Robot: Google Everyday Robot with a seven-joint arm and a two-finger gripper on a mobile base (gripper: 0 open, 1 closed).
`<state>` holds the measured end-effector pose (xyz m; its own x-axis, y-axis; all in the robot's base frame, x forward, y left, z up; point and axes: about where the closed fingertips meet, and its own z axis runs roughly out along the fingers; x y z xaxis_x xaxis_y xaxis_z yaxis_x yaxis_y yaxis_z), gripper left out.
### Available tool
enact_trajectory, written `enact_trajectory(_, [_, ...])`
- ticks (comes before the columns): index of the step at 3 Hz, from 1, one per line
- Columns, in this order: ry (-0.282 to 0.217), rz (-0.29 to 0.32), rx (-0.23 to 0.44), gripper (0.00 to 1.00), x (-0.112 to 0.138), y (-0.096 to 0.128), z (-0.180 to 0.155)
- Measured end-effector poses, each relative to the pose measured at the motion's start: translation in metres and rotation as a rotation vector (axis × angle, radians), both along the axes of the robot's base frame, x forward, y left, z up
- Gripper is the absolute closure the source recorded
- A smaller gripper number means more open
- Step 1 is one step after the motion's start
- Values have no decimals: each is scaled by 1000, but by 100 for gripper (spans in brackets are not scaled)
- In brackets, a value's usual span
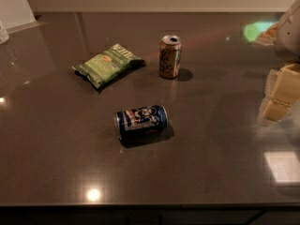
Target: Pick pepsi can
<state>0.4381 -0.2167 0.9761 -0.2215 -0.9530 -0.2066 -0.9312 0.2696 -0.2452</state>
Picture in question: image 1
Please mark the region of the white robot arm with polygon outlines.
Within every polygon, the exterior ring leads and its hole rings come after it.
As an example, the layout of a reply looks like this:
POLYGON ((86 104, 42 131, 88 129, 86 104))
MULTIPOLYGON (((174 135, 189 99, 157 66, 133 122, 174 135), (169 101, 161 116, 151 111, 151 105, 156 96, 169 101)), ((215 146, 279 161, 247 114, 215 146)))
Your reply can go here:
POLYGON ((295 0, 255 42, 273 45, 276 56, 285 62, 280 70, 271 69, 266 80, 257 121, 269 127, 281 121, 300 100, 300 0, 295 0))

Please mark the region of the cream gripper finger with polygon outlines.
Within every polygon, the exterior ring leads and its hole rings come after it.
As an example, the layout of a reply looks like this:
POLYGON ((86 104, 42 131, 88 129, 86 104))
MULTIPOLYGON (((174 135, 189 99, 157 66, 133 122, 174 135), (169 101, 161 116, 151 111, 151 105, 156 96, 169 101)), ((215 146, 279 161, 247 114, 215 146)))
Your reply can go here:
POLYGON ((257 117, 257 122, 263 127, 270 127, 277 121, 278 105, 271 98, 277 79, 278 71, 271 69, 266 79, 264 98, 257 117))
POLYGON ((286 64, 278 70, 271 98, 278 105, 277 122, 282 120, 300 99, 300 65, 286 64))

